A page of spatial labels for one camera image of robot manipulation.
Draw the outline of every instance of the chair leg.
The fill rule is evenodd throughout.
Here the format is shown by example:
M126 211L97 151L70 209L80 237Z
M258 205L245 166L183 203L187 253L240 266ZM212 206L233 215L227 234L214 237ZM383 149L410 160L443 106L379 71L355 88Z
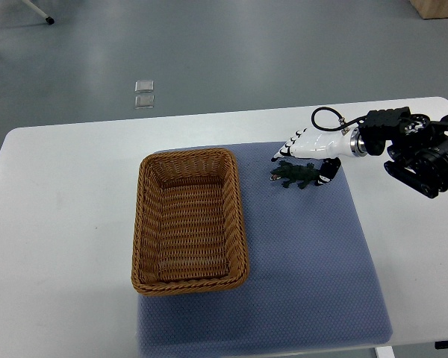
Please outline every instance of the chair leg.
M37 13L38 15L43 17L45 19L45 21L48 23L48 25L53 25L55 23L55 21L53 20L52 17L48 16L46 13L41 11L41 9L38 6L36 6L35 4L33 4L30 0L22 0L22 1L25 4L27 4L35 13Z

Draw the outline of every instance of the gray floor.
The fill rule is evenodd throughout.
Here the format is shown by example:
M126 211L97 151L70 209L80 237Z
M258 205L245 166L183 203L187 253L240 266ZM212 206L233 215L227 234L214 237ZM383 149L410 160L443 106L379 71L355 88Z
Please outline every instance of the gray floor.
M0 0L0 148L25 126L448 98L448 19L423 21L405 0L35 3L53 26ZM147 78L155 107L135 110ZM394 350L448 357L432 344Z

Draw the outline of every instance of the white robotic hand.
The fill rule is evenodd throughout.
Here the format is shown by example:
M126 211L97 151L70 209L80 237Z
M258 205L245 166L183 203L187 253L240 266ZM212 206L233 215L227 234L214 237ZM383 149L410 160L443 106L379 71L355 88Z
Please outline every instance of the white robotic hand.
M323 132L316 128L297 131L277 153L272 161L282 157L302 159L334 159L340 155L363 157L367 154L360 139L358 128L350 128L345 134L340 131Z

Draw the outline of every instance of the small square object on floor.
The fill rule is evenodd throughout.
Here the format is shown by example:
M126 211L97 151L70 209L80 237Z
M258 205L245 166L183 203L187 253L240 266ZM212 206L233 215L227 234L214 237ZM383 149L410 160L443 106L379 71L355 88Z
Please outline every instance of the small square object on floor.
M152 92L155 88L155 82L153 80L139 80L136 81L135 92Z
M153 95L137 95L134 108L149 108L155 106L155 97Z

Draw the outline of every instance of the black cable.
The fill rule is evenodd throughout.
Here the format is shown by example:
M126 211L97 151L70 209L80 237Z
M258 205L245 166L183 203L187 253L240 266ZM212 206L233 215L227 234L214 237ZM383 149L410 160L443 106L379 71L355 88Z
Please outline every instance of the black cable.
M315 122L315 115L316 115L318 112L320 112L321 110L328 110L328 111L332 112L333 114L337 115L337 117L338 117L339 119L342 119L343 117L342 117L342 115L341 115L339 112L337 112L337 111L334 110L333 108L330 108L330 107L318 107L318 108L312 113L311 121L312 121L312 125L313 125L316 129L318 129L318 130L320 130L320 131L324 131L324 132L336 132L336 131L341 131L342 129L347 128L348 126L353 125L354 123L363 121L363 120L366 118L365 116L362 116L362 117L358 117L357 119L353 119L352 121L350 121L350 122L348 122L348 123L346 123L346 124L344 124L344 125L341 125L340 127L335 127L335 128L324 128L324 127L320 127L320 126Z

